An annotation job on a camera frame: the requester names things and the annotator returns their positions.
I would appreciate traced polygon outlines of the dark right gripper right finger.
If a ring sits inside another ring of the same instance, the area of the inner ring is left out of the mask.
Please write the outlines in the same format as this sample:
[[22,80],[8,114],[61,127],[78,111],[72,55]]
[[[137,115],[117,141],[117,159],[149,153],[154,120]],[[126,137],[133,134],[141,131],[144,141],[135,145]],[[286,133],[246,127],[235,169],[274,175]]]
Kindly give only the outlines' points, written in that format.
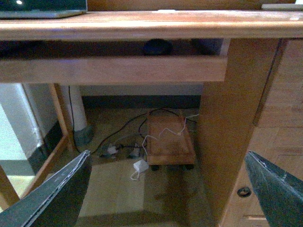
[[245,167],[271,227],[303,225],[303,182],[259,154],[246,154]]

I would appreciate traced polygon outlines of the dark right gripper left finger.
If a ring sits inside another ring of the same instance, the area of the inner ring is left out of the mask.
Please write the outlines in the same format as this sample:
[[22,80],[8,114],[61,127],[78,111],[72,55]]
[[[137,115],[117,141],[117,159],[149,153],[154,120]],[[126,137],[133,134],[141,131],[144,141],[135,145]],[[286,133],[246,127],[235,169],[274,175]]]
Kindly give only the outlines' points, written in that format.
[[92,171],[89,150],[0,214],[2,227],[75,226]]

